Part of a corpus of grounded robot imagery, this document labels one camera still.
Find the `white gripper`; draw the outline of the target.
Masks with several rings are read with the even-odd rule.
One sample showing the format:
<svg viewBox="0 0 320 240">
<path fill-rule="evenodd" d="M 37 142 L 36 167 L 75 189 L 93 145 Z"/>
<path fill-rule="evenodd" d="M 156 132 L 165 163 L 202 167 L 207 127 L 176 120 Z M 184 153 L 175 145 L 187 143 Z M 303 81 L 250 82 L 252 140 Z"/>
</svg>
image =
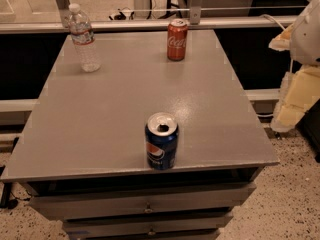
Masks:
<svg viewBox="0 0 320 240">
<path fill-rule="evenodd" d="M 271 129 L 288 132 L 320 99 L 320 0 L 312 0 L 297 17 L 269 43 L 275 51 L 287 51 L 303 65 L 296 73 L 286 72 L 282 79 Z"/>
</svg>

